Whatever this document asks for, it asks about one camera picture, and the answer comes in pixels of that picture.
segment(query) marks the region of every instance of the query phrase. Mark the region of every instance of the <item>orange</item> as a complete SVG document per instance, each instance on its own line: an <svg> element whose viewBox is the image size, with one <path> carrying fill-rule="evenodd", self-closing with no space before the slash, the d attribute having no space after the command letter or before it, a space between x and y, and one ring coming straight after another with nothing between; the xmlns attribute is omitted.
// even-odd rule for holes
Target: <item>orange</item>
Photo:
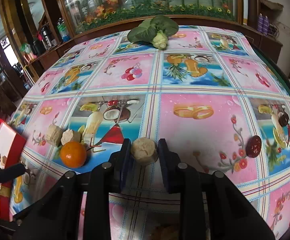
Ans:
<svg viewBox="0 0 290 240"><path fill-rule="evenodd" d="M68 142L60 150L62 162L69 168L79 168L84 165L87 153L79 142Z"/></svg>

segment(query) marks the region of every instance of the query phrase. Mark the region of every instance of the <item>red box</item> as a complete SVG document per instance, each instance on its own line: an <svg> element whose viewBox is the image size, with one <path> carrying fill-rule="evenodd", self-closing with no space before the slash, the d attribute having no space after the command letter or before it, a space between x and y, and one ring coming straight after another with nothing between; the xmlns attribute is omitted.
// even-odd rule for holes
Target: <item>red box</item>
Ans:
<svg viewBox="0 0 290 240"><path fill-rule="evenodd" d="M0 119L0 168L18 163L26 139ZM9 199L12 181L0 185L0 218L9 220Z"/></svg>

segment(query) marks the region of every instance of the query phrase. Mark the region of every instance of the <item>tablecloth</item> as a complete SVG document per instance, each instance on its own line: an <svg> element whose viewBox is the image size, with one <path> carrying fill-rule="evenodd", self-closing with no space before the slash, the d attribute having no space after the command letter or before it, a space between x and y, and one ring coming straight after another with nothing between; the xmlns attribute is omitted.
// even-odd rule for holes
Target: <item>tablecloth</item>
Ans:
<svg viewBox="0 0 290 240"><path fill-rule="evenodd" d="M198 171L223 171L282 236L290 225L290 96L284 86L241 33L182 25L164 51L131 44L127 33L75 45L24 97L10 124L27 138L21 156L27 172L14 182L11 214L40 199L69 170L61 147L46 143L53 123L93 130L83 141L101 144L77 173L107 161L124 138L165 138ZM245 147L254 135L261 137L261 153L250 158ZM19 191L24 198L15 203ZM159 160L134 163L123 194L110 194L112 239L159 239L176 227L179 200L166 194Z"/></svg>

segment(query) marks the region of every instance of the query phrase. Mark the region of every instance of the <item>green leafy vegetable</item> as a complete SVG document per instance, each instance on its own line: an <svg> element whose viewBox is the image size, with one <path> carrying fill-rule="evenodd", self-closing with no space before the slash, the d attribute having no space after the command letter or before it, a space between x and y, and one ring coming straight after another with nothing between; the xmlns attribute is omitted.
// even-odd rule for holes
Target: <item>green leafy vegetable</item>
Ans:
<svg viewBox="0 0 290 240"><path fill-rule="evenodd" d="M156 28L150 24L151 20L144 20L138 27L133 28L127 35L129 42L150 42L157 34Z"/></svg>
<svg viewBox="0 0 290 240"><path fill-rule="evenodd" d="M144 20L127 35L129 42L150 42L158 49L165 49L168 37L178 31L178 24L172 19L157 15L153 19Z"/></svg>

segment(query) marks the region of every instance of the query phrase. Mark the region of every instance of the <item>water bottle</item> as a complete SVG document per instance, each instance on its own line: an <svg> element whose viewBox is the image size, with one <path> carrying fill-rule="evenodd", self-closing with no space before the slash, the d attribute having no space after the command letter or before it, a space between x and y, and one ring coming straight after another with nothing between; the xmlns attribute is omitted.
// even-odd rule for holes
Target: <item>water bottle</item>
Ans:
<svg viewBox="0 0 290 240"><path fill-rule="evenodd" d="M62 37L63 42L70 40L68 30L67 30L66 25L64 23L64 20L62 18L59 18L59 20L57 22L57 29Z"/></svg>

